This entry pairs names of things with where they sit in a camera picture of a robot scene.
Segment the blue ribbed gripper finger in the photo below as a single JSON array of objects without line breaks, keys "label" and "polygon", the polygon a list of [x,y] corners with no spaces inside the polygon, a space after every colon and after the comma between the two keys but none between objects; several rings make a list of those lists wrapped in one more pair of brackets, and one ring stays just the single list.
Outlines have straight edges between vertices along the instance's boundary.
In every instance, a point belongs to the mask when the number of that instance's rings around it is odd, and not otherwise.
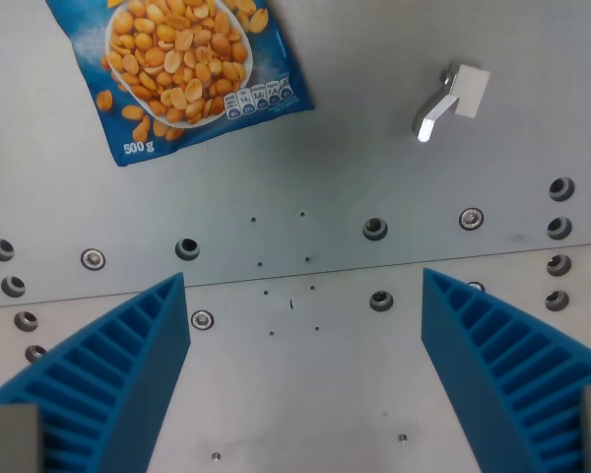
[{"label": "blue ribbed gripper finger", "polygon": [[0,405],[39,409],[45,472],[144,472],[189,347],[177,273],[17,373]]},{"label": "blue ribbed gripper finger", "polygon": [[421,338],[481,471],[584,471],[588,347],[431,269]]}]

